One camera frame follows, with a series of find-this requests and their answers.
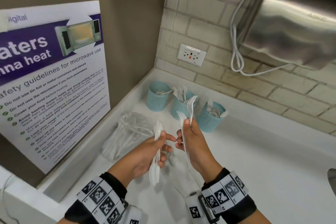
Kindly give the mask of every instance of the utensil holder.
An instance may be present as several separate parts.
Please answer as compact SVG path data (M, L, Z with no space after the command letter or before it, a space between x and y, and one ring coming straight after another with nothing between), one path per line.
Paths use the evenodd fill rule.
M207 111L207 107L208 107L208 102L205 103L205 105L202 109L202 112L196 118L196 121L197 121L197 124L198 124L199 128L203 132L210 133L210 132L215 130L215 128L220 124L220 122L222 120L224 120L224 118L216 118L216 117L212 116ZM216 108L219 111L219 116L221 116L222 113L226 112L226 109L220 103L213 102L213 106L212 106L211 110L214 110Z
M161 112L165 109L168 96L156 94L158 91L168 92L170 87L164 82L152 82L148 90L147 107L153 112Z
M194 96L195 94L192 93L191 91L188 91L187 94L185 95L187 100L189 100L192 96ZM177 114L177 112L181 112L184 113L186 115L187 118L189 118L190 113L188 111L188 106L187 104L179 101L177 98L175 98L173 107L171 108L171 115L174 117L174 119L179 120L179 115Z

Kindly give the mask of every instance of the beige wall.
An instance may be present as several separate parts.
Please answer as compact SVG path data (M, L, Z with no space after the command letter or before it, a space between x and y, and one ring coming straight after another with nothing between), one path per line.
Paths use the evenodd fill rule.
M1 0L0 9L90 0ZM113 108L153 68L164 0L99 0ZM36 186L45 176L0 136L0 165Z
M255 77L230 69L229 20L239 1L166 0L156 66L336 136L336 63L314 72L291 65ZM208 52L201 67L176 59L180 43ZM241 52L246 73L283 64L262 53Z

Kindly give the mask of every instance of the black and white patterned wristband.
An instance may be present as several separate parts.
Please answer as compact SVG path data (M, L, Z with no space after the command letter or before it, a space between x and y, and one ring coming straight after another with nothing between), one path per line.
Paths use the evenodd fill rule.
M114 224L125 211L123 202L102 178L93 178L77 195L99 224Z
M248 194L248 189L232 171L219 182L202 191L214 214L220 214L237 205Z

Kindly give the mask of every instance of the plastic bag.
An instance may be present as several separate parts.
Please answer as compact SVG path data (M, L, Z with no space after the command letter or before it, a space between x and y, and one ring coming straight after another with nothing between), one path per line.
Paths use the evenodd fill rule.
M137 112L120 117L118 127L101 147L102 156L110 162L117 162L147 138L154 135L154 123Z

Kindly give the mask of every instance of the hand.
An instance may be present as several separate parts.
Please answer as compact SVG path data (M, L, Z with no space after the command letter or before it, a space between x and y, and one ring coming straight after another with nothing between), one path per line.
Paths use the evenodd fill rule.
M133 179L149 171L152 160L159 149L168 152L173 151L171 146L165 144L166 140L176 142L176 138L165 131L161 132L161 136L156 141L154 141L154 137L148 138L115 163L108 172L127 188ZM167 156L162 152L159 160L160 168L165 166L166 160Z
M214 180L221 172L222 166L216 161L212 155L207 142L198 127L195 119L186 119L183 123L183 135L186 140L186 150L189 153L192 166L198 171L206 183ZM184 151L182 132L177 131L176 148Z

